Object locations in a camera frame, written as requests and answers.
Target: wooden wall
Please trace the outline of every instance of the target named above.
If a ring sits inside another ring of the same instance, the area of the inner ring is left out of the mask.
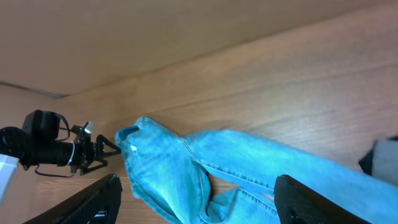
[[[0,82],[74,94],[382,1],[0,0]]]

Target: jeans seam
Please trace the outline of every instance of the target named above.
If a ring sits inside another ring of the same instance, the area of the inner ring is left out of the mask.
[[[220,173],[223,173],[223,174],[225,174],[225,175],[228,175],[228,176],[237,178],[237,179],[239,179],[239,180],[248,182],[248,183],[250,183],[250,184],[252,184],[252,185],[257,185],[257,186],[262,187],[262,188],[267,189],[267,190],[272,190],[272,191],[274,190],[273,188],[267,187],[267,186],[262,185],[262,184],[255,183],[255,182],[250,181],[250,180],[243,179],[243,178],[241,178],[241,177],[239,177],[239,176],[237,176],[237,175],[229,174],[229,173],[227,173],[227,172],[225,172],[225,171],[222,171],[222,170],[219,170],[219,169],[217,169],[217,168],[214,168],[214,167],[212,167],[212,166],[209,165],[209,164],[205,164],[205,163],[203,163],[203,162],[200,162],[200,164],[201,164],[202,166],[205,166],[205,167],[208,167],[208,168],[210,168],[210,169],[216,170],[216,171],[218,171],[218,172],[220,172]]]
[[[238,189],[238,190],[240,190],[240,191],[246,193],[247,196],[249,196],[249,198],[250,198],[251,200],[253,200],[253,199],[258,200],[258,201],[261,202],[267,209],[272,210],[272,212],[276,212],[276,211],[277,211],[276,208],[274,208],[272,205],[268,204],[267,202],[264,202],[263,200],[259,199],[258,197],[256,197],[256,196],[253,195],[252,193],[248,192],[247,190],[244,190],[244,189],[242,189],[242,188],[240,188],[240,189]]]
[[[181,138],[180,136],[176,135],[175,133],[173,133],[174,136],[180,141],[180,143],[182,144],[182,146],[185,148],[185,150],[191,155],[192,159],[197,162],[200,163],[199,160],[196,158],[196,156],[194,155],[193,151],[191,150],[191,148],[189,147],[189,145],[185,142],[184,138]]]

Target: blue jeans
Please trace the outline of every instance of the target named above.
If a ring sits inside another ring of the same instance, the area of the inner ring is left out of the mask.
[[[116,133],[134,196],[171,223],[280,223],[276,178],[290,175],[371,223],[398,223],[398,188],[327,159],[239,131],[180,137],[141,117]],[[239,188],[210,197],[207,173]]]

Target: black plastic object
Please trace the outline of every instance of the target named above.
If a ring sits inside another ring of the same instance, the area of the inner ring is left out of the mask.
[[[119,212],[121,192],[119,177],[108,174],[25,224],[112,224]]]
[[[367,175],[372,175],[373,169],[373,155],[374,149],[371,149],[359,162],[359,166],[361,166],[362,171]]]
[[[68,131],[76,134],[73,143],[62,142],[64,139],[56,139],[60,128],[60,120],[63,120]],[[6,127],[0,129],[0,154],[16,157],[27,170],[30,166],[39,164],[55,164],[58,166],[71,166],[71,172],[80,169],[84,175],[91,171],[108,165],[104,159],[121,153],[111,141],[103,135],[98,135],[95,142],[91,142],[89,122],[84,126],[74,125],[69,129],[66,119],[57,113],[36,110],[29,114],[22,129]],[[112,152],[104,152],[104,147],[114,149]],[[94,162],[101,164],[90,167]]]
[[[288,175],[277,178],[274,194],[281,224],[368,223]]]
[[[50,111],[35,110],[27,115],[22,130],[38,141],[51,141],[58,138],[60,118]]]

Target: jeans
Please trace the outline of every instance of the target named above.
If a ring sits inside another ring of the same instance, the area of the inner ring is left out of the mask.
[[[170,223],[280,223],[276,178],[290,175],[371,223],[398,223],[398,188],[335,162],[251,134],[177,136],[148,117],[119,130],[135,197]],[[239,187],[210,197],[207,174]]]

